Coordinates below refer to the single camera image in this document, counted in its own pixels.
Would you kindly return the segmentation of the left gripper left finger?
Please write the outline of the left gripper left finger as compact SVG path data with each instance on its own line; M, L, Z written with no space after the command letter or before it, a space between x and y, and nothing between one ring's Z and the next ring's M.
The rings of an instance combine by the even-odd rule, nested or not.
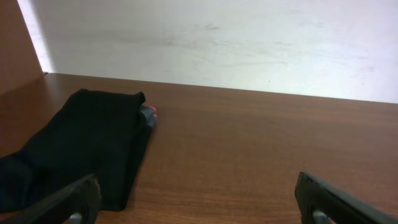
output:
M98 179L90 174L74 181L1 224L94 223L101 207Z

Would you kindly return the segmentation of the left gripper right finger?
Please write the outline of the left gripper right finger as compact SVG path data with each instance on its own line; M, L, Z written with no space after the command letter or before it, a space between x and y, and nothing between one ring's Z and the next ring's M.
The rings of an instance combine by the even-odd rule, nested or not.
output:
M308 172L299 173L295 198L302 223L397 223L396 218L376 210Z

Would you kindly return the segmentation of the black leggings red waistband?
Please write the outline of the black leggings red waistband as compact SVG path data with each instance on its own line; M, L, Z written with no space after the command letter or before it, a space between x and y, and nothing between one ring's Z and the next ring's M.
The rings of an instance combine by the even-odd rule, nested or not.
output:
M1 159L1 211L29 207L94 174L102 210L123 210L151 134L143 93L82 89L23 147Z

